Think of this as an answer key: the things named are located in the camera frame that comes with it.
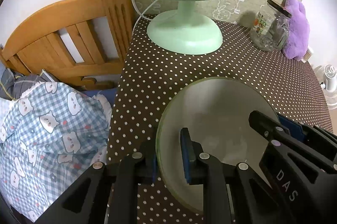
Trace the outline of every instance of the bedding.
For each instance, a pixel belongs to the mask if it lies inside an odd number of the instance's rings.
[[[18,72],[12,72],[9,68],[2,71],[0,79],[0,97],[9,100],[19,99],[26,90],[34,86],[37,82],[58,82],[53,75],[45,70],[42,70],[39,76],[35,74],[25,76]]]
[[[0,191],[31,221],[92,163],[105,162],[111,107],[61,82],[0,98]]]

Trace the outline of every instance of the small white fan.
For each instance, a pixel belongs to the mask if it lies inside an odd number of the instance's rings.
[[[323,93],[325,96],[326,103],[328,105],[329,110],[333,110],[337,108],[337,91],[336,88],[334,90],[330,89],[329,86],[326,84],[329,84],[330,78],[336,78],[336,72],[334,72],[335,76],[332,76],[334,69],[332,65],[326,65],[326,66],[319,66],[315,69],[315,74],[317,76],[317,79],[319,83],[321,84],[321,87],[323,89]]]

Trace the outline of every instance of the glass jar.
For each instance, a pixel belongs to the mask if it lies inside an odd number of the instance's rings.
[[[289,18],[292,15],[274,0],[267,0],[267,3],[273,10],[273,16],[270,16],[269,11],[258,12],[250,30],[250,38],[260,50],[281,50],[289,36]]]

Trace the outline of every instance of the polka dot tablecloth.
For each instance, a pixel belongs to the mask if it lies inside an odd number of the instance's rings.
[[[249,29],[216,21],[223,45],[214,53],[183,55],[164,50],[139,21],[118,85],[108,140],[107,163],[119,162],[152,136],[170,100],[188,84],[211,76],[235,78],[258,91],[279,112],[296,121],[332,131],[325,98],[308,63],[282,53],[262,52],[249,39]],[[152,185],[139,186],[138,223],[201,224],[201,215],[181,205],[159,174]]]

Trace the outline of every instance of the stuffed animal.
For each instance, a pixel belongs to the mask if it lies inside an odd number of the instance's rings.
[[[288,59],[295,58],[300,61],[308,49],[310,33],[305,7],[298,0],[286,0],[284,7],[292,14],[292,17],[289,19],[289,37],[283,48],[283,54]]]

